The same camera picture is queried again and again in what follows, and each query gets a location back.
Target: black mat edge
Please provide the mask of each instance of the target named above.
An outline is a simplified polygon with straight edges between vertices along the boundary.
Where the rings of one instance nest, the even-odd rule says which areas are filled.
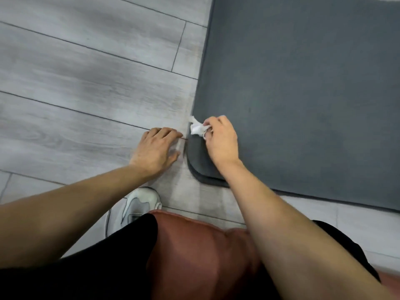
[[[203,54],[202,54],[201,62],[200,62],[200,70],[199,70],[198,80],[200,80],[202,72],[203,72],[203,62],[204,62],[205,55],[207,53],[208,37],[209,37],[209,34],[210,34],[211,23],[213,21],[212,18],[213,18],[213,13],[214,13],[214,4],[215,4],[215,0],[212,0],[211,8],[210,8],[210,16],[208,18],[208,24],[207,24],[206,39],[204,40],[204,49],[203,49]],[[196,93],[197,93],[198,86],[199,86],[199,82],[197,82]],[[191,114],[193,113],[194,101],[196,100],[196,95],[195,95],[194,100],[193,100],[193,106],[192,106],[192,110],[190,112]],[[192,166],[192,164],[190,163],[189,158],[186,158],[186,159],[187,159],[187,162],[188,162],[187,166],[189,167],[189,171],[195,177],[195,179],[197,181],[199,181],[200,183],[213,185],[213,186],[230,188],[228,183],[225,180],[211,178],[211,177],[204,176],[204,175],[200,174]],[[379,211],[383,211],[383,212],[394,212],[394,213],[400,214],[400,210],[394,210],[394,209],[390,209],[390,208],[386,208],[386,207],[384,208],[384,207],[372,206],[372,205],[361,204],[361,203],[354,203],[354,202],[348,202],[348,201],[340,201],[340,200],[332,200],[332,199],[321,198],[321,197],[307,196],[307,195],[290,193],[290,192],[280,191],[280,190],[275,190],[275,189],[272,189],[272,191],[274,191],[279,196],[288,196],[288,197],[295,197],[295,198],[297,197],[297,198],[303,198],[303,199],[326,201],[326,202],[331,202],[331,203],[340,203],[340,204],[345,204],[345,205],[350,205],[350,206],[365,207],[365,208],[370,208],[370,209],[379,210]]]

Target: forearm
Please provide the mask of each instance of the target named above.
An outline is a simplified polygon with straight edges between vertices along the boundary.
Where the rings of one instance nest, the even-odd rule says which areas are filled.
[[[389,299],[340,244],[240,162],[219,167],[284,299]]]
[[[146,182],[126,166],[0,206],[0,268],[61,257],[118,200]]]

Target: white cloth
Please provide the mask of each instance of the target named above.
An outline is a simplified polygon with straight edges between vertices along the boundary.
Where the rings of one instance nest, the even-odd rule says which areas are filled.
[[[211,127],[211,125],[204,126],[203,123],[197,121],[192,115],[189,118],[189,122],[192,123],[192,125],[190,126],[190,134],[199,135],[205,140],[206,131]]]

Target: person's left hand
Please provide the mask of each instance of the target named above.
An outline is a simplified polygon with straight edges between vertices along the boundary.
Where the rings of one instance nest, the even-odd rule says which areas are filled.
[[[173,128],[152,128],[146,131],[139,142],[129,161],[130,166],[134,166],[143,176],[148,179],[154,179],[167,170],[180,155],[175,151],[168,155],[172,143],[181,138],[182,133]]]

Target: shoe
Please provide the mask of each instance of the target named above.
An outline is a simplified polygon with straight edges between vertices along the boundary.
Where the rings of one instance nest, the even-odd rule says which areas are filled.
[[[107,236],[132,223],[151,210],[162,208],[158,192],[148,186],[135,189],[127,196],[126,203],[121,206],[113,223],[107,224]]]

